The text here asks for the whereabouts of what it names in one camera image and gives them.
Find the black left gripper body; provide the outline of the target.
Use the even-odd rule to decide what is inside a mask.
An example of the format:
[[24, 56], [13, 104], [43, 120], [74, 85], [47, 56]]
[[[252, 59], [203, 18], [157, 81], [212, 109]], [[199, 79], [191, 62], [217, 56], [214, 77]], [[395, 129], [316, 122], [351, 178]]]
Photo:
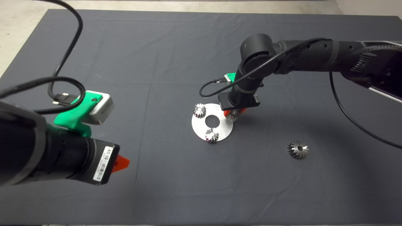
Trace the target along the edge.
[[89, 157], [79, 172], [79, 181], [95, 186], [108, 183], [119, 151], [116, 143], [90, 138]]

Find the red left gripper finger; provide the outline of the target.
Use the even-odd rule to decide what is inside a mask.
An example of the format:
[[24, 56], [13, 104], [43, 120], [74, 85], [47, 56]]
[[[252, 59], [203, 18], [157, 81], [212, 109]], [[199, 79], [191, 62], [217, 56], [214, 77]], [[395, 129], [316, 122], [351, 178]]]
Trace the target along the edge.
[[112, 168], [112, 173], [116, 173], [118, 171], [126, 169], [129, 166], [129, 164], [130, 164], [129, 159], [127, 159], [121, 155], [118, 155], [116, 158], [116, 161], [114, 163], [114, 166]]

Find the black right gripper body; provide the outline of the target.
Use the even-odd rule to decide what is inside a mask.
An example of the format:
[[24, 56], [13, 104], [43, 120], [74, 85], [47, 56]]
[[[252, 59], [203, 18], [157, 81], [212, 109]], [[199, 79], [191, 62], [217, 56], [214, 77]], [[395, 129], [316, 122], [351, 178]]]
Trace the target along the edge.
[[219, 104], [223, 111], [252, 108], [260, 105], [260, 98], [257, 93], [222, 92], [219, 94]]

